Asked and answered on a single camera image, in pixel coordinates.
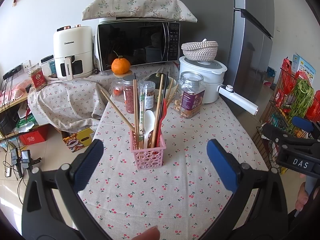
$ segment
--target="hand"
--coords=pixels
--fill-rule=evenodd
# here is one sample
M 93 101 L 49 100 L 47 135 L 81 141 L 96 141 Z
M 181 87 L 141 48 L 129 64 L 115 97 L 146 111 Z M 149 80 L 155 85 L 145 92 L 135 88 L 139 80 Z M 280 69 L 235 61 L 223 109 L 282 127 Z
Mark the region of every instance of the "hand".
M 160 232 L 158 226 L 151 227 L 144 231 L 141 235 L 134 237 L 132 240 L 159 240 Z
M 300 174 L 300 178 L 305 177 L 305 174 Z M 308 202 L 308 193 L 305 191 L 305 182 L 303 182 L 300 186 L 299 192 L 298 192 L 298 199 L 296 201 L 295 207 L 296 210 L 301 211 L 304 207 L 304 205 Z M 313 199 L 315 199 L 317 193 L 319 191 L 319 187 L 316 188 L 314 194 L 313 194 Z

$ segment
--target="microwave cover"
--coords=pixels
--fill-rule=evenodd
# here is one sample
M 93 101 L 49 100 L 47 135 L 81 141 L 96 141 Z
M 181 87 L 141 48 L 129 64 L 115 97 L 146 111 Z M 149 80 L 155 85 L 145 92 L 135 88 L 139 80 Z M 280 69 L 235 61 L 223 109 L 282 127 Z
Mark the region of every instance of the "microwave cover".
M 197 22 L 180 0 L 95 0 L 82 12 L 82 20 L 106 17 L 153 17 Z

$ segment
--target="pink plastic utensil holder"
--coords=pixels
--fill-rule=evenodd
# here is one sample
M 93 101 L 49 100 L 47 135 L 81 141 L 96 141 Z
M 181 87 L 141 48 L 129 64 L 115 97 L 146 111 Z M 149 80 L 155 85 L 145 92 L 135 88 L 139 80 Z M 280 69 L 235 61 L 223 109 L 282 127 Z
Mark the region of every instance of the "pink plastic utensil holder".
M 135 136 L 130 131 L 130 149 L 138 169 L 149 169 L 162 166 L 163 152 L 166 149 L 162 133 L 160 134 L 160 146 L 156 148 L 136 149 L 133 143 Z

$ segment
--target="white spoon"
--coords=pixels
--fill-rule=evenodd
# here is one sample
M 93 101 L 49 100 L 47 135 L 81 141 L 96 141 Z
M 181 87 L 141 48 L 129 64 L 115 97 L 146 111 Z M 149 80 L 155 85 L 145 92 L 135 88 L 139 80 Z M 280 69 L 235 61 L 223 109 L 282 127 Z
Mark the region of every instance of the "white spoon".
M 156 121 L 155 114 L 151 110 L 147 110 L 144 113 L 144 142 L 143 142 L 144 149 L 148 148 L 149 133 L 153 131 L 155 121 Z

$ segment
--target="red box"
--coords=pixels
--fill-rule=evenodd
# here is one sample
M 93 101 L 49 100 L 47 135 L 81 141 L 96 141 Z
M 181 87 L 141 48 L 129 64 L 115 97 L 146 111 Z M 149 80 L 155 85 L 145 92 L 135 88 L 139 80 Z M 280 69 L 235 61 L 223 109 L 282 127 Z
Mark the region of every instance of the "red box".
M 20 140 L 25 145 L 31 145 L 39 142 L 45 142 L 47 140 L 49 125 L 40 126 L 24 135 L 20 135 Z

